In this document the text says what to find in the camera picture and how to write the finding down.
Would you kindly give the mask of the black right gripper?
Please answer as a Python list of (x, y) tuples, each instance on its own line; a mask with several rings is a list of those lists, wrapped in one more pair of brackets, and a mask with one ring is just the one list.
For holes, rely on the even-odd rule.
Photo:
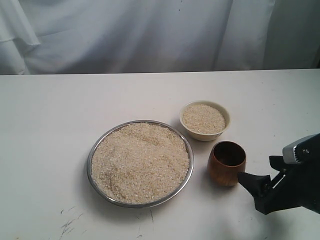
[(282, 155), (269, 156), (270, 175), (237, 174), (238, 183), (254, 198), (262, 214), (304, 207), (320, 212), (320, 135), (303, 137), (282, 149)]

